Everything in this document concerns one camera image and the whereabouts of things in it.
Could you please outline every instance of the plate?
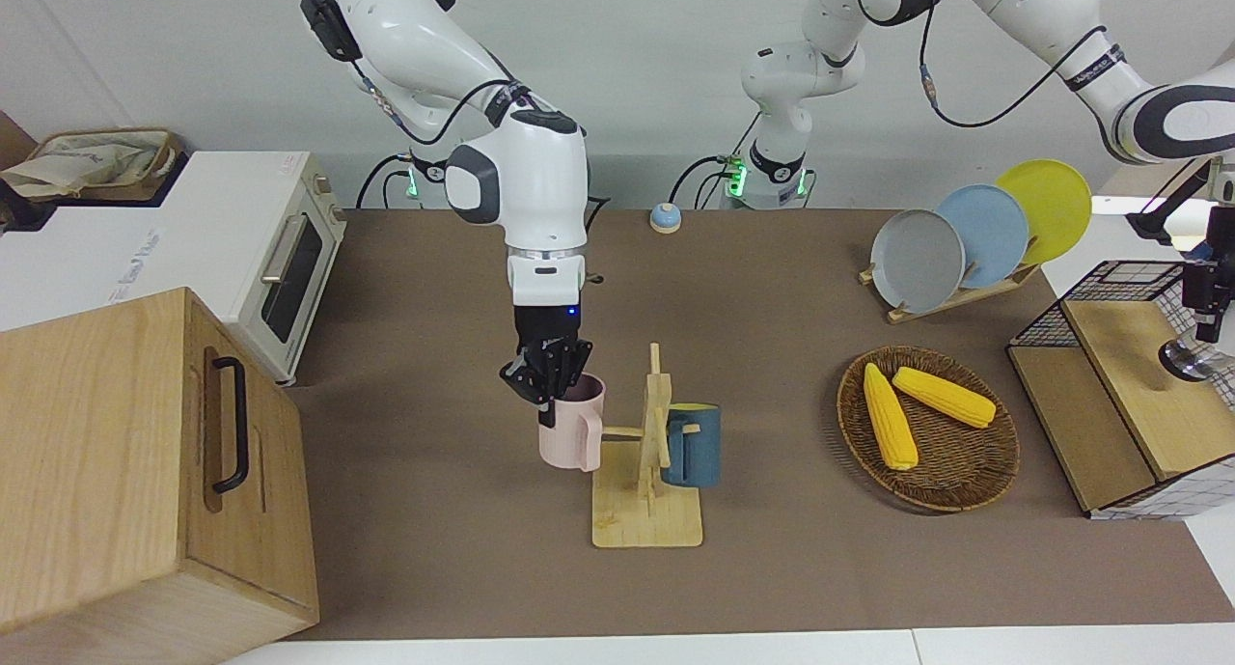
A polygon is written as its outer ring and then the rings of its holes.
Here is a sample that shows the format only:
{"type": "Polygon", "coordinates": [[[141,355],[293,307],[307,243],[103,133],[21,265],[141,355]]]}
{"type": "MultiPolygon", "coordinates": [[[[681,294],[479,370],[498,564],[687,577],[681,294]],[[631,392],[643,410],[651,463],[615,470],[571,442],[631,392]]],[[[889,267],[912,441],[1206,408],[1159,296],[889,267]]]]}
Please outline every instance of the plate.
{"type": "Polygon", "coordinates": [[[914,209],[883,225],[874,237],[871,263],[874,288],[888,305],[905,313],[930,313],[961,286],[965,246],[944,216],[914,209]]]}
{"type": "Polygon", "coordinates": [[[1029,246],[1029,221],[1020,204],[994,185],[962,187],[935,210],[961,235],[965,260],[974,266],[961,287],[994,286],[1015,272],[1029,246]]]}
{"type": "Polygon", "coordinates": [[[1020,470],[1016,426],[1003,402],[979,376],[955,358],[916,346],[885,346],[855,360],[836,397],[841,435],[850,452],[879,486],[902,501],[940,513],[972,510],[1008,493],[1020,470]],[[918,445],[918,466],[895,472],[883,465],[862,392],[863,371],[874,363],[890,379],[900,366],[940,376],[990,398],[995,419],[974,429],[897,391],[918,445]]]}
{"type": "Polygon", "coordinates": [[[1061,161],[1026,161],[995,182],[1016,198],[1037,239],[1025,252],[1025,265],[1041,265],[1072,250],[1089,227],[1093,193],[1076,168],[1061,161]]]}

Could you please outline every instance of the oven door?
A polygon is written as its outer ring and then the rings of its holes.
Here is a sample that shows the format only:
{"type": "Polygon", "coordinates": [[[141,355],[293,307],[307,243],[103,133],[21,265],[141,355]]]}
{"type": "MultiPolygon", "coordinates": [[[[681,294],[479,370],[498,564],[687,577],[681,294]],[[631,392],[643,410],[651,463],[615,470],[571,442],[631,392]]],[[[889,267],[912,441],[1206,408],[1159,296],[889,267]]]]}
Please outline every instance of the oven door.
{"type": "Polygon", "coordinates": [[[338,242],[317,204],[298,187],[296,204],[284,220],[264,269],[254,284],[246,331],[274,358],[275,379],[290,383],[304,337],[335,262],[338,242]]]}

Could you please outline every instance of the table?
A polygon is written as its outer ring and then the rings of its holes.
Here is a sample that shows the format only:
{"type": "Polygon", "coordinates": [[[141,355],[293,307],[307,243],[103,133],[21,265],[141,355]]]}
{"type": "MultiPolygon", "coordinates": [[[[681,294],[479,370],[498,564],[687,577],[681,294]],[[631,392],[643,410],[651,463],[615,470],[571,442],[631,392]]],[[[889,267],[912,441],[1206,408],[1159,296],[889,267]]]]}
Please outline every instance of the table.
{"type": "Polygon", "coordinates": [[[585,292],[584,335],[606,417],[638,409],[652,340],[679,400],[725,407],[704,546],[599,551],[587,477],[540,462],[532,412],[495,376],[514,347],[500,232],[352,215],[291,393],[322,599],[303,638],[1230,621],[1184,525],[1081,518],[1003,354],[1053,299],[1045,281],[888,326],[853,279],[887,218],[688,214],[669,237],[646,211],[598,218],[589,269],[606,282],[585,292]],[[1008,497],[919,517],[846,470],[835,388],[883,344],[939,349],[1000,393],[1023,445],[1008,497]]]}

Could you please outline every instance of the round woven tray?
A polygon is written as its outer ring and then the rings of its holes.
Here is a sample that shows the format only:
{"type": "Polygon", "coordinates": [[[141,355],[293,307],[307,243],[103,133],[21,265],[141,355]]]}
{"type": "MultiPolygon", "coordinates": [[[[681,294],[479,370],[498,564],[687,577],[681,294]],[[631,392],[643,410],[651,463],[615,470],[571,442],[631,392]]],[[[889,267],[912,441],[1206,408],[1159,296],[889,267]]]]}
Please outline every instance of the round woven tray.
{"type": "Polygon", "coordinates": [[[1020,468],[1020,445],[1008,409],[981,378],[944,354],[885,346],[860,356],[845,371],[836,409],[845,441],[862,468],[883,488],[915,506],[945,513],[986,506],[1008,492],[1020,468]],[[974,429],[897,392],[919,460],[913,470],[888,470],[879,456],[862,391],[863,370],[869,362],[888,379],[900,366],[909,366],[981,393],[995,403],[995,419],[987,429],[974,429]]]}

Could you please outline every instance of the green indicator light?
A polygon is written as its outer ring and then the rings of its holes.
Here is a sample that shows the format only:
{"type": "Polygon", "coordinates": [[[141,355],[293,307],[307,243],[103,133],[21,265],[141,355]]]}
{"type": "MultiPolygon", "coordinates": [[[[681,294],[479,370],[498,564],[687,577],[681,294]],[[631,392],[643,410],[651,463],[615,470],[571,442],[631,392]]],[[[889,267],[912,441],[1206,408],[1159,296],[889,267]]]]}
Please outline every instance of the green indicator light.
{"type": "Polygon", "coordinates": [[[729,197],[741,198],[746,192],[746,164],[739,161],[736,171],[729,173],[729,197]]]}

